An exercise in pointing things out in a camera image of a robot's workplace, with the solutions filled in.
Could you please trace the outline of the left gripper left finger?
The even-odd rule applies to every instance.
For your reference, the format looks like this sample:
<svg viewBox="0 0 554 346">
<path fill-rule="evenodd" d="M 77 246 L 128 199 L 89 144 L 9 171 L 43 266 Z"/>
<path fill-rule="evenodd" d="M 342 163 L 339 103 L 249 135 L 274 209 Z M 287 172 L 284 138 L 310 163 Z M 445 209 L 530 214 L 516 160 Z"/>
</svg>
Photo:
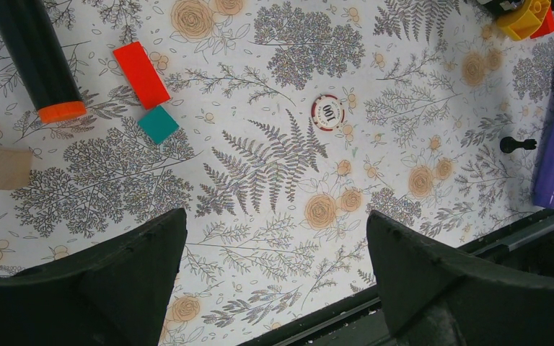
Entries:
<svg viewBox="0 0 554 346">
<path fill-rule="evenodd" d="M 0 276 L 0 345 L 157 345 L 187 238 L 168 211 L 62 259 Z"/>
</svg>

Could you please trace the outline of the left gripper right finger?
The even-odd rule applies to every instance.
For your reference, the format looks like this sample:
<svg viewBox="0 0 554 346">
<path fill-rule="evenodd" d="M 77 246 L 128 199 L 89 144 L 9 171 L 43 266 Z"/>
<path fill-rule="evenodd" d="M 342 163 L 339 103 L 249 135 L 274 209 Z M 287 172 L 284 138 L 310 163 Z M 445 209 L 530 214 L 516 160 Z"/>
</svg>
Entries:
<svg viewBox="0 0 554 346">
<path fill-rule="evenodd" d="M 476 257 L 378 211 L 366 237 L 399 345 L 554 345 L 554 277 Z"/>
</svg>

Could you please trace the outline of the single red poker chip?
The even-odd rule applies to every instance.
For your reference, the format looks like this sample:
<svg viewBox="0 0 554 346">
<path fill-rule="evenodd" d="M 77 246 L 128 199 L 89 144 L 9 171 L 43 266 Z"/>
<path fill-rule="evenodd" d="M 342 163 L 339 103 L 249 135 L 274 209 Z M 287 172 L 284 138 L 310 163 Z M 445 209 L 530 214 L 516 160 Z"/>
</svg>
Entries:
<svg viewBox="0 0 554 346">
<path fill-rule="evenodd" d="M 312 104 L 311 120 L 320 130 L 332 132 L 340 129 L 345 115 L 340 100 L 331 94 L 319 96 Z"/>
</svg>

